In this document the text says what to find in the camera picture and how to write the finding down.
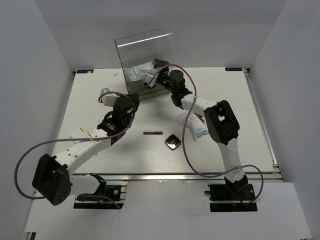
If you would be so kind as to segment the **cotton pad packet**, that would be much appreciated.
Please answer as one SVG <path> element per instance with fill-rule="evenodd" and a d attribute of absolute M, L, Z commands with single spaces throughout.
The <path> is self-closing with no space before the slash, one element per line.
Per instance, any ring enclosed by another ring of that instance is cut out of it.
<path fill-rule="evenodd" d="M 145 72 L 154 68 L 154 61 L 149 61 L 144 64 L 124 68 L 124 74 L 130 81 L 136 82 L 144 78 Z"/>
<path fill-rule="evenodd" d="M 184 111 L 176 117 L 175 122 L 180 126 L 184 126 L 188 111 Z M 204 122 L 202 122 L 195 113 L 191 112 L 187 118 L 186 127 L 192 132 L 195 139 L 208 135 L 209 131 Z"/>

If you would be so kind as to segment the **clear acrylic drawer organizer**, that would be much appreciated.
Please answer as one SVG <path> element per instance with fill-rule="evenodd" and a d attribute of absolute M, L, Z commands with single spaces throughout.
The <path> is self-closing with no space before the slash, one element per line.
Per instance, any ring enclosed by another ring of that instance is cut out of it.
<path fill-rule="evenodd" d="M 129 94 L 139 94 L 141 101 L 165 95 L 168 91 L 156 84 L 147 88 L 145 84 L 156 73 L 157 62 L 174 62 L 169 29 L 154 29 L 115 39 L 126 88 Z"/>

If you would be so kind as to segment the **red black lipstick pen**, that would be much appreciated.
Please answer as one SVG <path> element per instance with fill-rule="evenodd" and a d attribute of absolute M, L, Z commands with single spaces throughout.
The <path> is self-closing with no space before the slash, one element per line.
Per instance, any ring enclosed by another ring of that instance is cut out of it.
<path fill-rule="evenodd" d="M 205 119 L 198 113 L 195 113 L 195 115 L 204 123 Z"/>

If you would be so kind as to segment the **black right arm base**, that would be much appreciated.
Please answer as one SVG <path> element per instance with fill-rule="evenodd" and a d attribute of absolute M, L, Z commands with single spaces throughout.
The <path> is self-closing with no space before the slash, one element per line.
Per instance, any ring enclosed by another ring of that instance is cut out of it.
<path fill-rule="evenodd" d="M 204 194 L 209 198 L 209 206 L 212 213 L 258 211 L 256 202 L 248 204 L 256 197 L 252 184 L 246 186 L 236 195 L 232 195 L 232 192 L 225 184 L 211 184 L 208 185 L 208 190 Z"/>

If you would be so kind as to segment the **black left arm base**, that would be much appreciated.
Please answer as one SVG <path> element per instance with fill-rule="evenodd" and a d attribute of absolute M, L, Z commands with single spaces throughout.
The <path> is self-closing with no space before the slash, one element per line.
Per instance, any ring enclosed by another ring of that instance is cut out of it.
<path fill-rule="evenodd" d="M 97 174 L 74 175 L 71 177 L 71 196 L 75 196 L 73 208 L 84 210 L 121 210 L 126 187 L 107 183 Z"/>

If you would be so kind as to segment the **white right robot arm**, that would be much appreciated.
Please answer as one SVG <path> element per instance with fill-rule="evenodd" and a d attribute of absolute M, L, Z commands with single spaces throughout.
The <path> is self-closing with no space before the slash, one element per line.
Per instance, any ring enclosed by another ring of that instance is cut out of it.
<path fill-rule="evenodd" d="M 191 92 L 186 87 L 184 75 L 188 73 L 181 67 L 169 71 L 171 66 L 167 61 L 154 59 L 156 73 L 147 84 L 159 84 L 168 90 L 173 104 L 187 111 L 187 118 L 191 112 L 205 118 L 209 136 L 217 143 L 222 156 L 226 195 L 236 200 L 248 185 L 238 152 L 239 122 L 228 101 L 214 102 L 198 97 L 196 90 Z"/>

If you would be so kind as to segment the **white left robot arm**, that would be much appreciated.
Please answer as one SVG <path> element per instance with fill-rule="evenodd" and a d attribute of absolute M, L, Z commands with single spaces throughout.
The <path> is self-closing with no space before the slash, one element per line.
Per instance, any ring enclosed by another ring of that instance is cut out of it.
<path fill-rule="evenodd" d="M 118 96 L 112 111 L 75 145 L 54 156 L 43 155 L 37 164 L 32 186 L 52 205 L 61 204 L 70 195 L 85 195 L 99 200 L 105 196 L 106 182 L 95 173 L 74 175 L 75 171 L 120 140 L 131 126 L 139 107 L 137 93 Z"/>

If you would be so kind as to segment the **dark lip gloss tube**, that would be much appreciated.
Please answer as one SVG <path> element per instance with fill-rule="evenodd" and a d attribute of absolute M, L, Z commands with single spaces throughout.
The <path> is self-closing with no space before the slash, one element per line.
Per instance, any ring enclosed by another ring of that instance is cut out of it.
<path fill-rule="evenodd" d="M 162 135 L 163 132 L 162 131 L 144 131 L 142 134 L 145 136 Z"/>

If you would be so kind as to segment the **white card with yellow mark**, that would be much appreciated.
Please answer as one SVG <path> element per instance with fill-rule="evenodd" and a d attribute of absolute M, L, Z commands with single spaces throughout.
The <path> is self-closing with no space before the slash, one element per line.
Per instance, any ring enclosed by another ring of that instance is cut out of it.
<path fill-rule="evenodd" d="M 84 127 L 77 127 L 69 136 L 74 144 L 87 142 L 91 138 L 91 134 Z"/>

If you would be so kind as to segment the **blue label left corner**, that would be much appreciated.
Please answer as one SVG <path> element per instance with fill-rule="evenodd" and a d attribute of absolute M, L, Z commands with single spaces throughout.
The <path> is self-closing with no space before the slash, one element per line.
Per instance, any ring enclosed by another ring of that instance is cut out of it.
<path fill-rule="evenodd" d="M 93 69 L 78 69 L 76 74 L 92 74 L 93 72 Z"/>

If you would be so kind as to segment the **blue label corner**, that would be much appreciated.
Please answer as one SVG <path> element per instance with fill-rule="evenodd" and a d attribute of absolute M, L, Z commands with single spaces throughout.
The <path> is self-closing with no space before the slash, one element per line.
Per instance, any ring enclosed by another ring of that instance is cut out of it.
<path fill-rule="evenodd" d="M 225 67 L 226 72 L 242 72 L 243 69 L 241 67 Z"/>
<path fill-rule="evenodd" d="M 93 72 L 93 69 L 78 69 L 76 74 L 92 74 Z"/>

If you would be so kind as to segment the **black square compact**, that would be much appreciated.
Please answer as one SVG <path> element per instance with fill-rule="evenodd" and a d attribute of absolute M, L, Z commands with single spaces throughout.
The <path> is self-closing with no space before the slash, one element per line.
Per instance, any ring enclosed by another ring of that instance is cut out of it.
<path fill-rule="evenodd" d="M 171 134 L 167 137 L 164 143 L 170 150 L 173 151 L 181 145 L 182 141 L 175 134 Z"/>

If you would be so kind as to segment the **blue label right corner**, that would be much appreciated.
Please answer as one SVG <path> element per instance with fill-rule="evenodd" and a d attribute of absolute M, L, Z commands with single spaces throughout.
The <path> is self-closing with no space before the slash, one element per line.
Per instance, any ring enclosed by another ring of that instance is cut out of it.
<path fill-rule="evenodd" d="M 241 67 L 225 67 L 226 72 L 242 72 L 243 69 Z"/>

